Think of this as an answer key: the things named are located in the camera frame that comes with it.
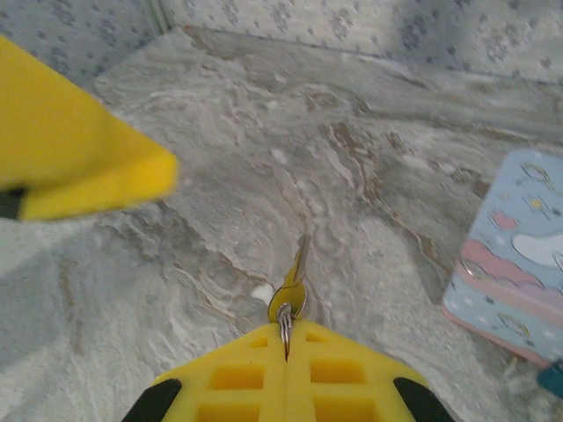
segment yellow foam piece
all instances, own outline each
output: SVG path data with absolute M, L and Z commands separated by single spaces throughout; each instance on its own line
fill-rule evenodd
M 397 377 L 428 387 L 407 365 L 299 320 L 287 362 L 279 326 L 269 324 L 154 385 L 182 384 L 162 422 L 415 422 Z
M 125 207 L 167 194 L 176 158 L 0 36 L 0 191 L 25 188 L 19 219 Z

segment key ring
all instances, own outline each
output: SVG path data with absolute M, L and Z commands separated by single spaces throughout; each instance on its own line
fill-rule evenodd
M 285 352 L 285 360 L 287 360 L 289 356 L 289 344 L 291 342 L 291 329 L 293 328 L 293 317 L 291 316 L 290 303 L 283 303 L 278 309 L 277 320 L 280 325 L 280 335 Z

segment marble tile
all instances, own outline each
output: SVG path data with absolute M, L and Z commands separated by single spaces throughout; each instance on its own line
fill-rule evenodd
M 178 155 L 179 185 L 0 222 L 1 418 L 119 420 L 162 371 L 265 323 L 309 231 L 310 319 L 414 366 L 460 421 L 549 420 L 439 302 L 504 155 L 563 154 L 560 87 L 179 29 L 91 89 Z

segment black strip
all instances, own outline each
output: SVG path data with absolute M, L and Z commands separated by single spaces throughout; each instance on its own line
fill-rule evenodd
M 0 217 L 17 220 L 21 201 L 25 194 L 26 189 L 0 192 Z
M 161 422 L 182 389 L 179 380 L 162 381 L 146 389 L 121 422 Z
M 416 422 L 456 422 L 435 394 L 408 378 L 395 378 L 395 388 Z

